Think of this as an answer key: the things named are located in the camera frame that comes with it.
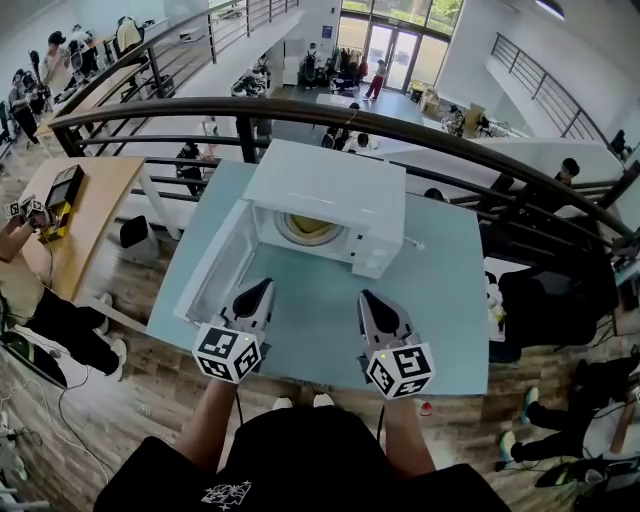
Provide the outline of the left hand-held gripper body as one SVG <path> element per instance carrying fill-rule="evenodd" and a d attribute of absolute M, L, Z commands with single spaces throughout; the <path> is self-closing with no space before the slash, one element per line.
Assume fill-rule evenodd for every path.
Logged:
<path fill-rule="evenodd" d="M 204 375 L 238 384 L 261 364 L 268 326 L 261 329 L 265 279 L 237 287 L 219 312 L 201 325 L 192 355 Z"/>

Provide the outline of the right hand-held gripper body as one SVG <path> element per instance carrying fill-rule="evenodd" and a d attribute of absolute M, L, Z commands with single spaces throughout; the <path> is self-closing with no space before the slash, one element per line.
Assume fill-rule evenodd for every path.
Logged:
<path fill-rule="evenodd" d="M 380 294 L 368 295 L 370 344 L 358 357 L 365 381 L 387 400 L 424 392 L 435 375 L 428 343 L 421 340 L 408 312 Z"/>

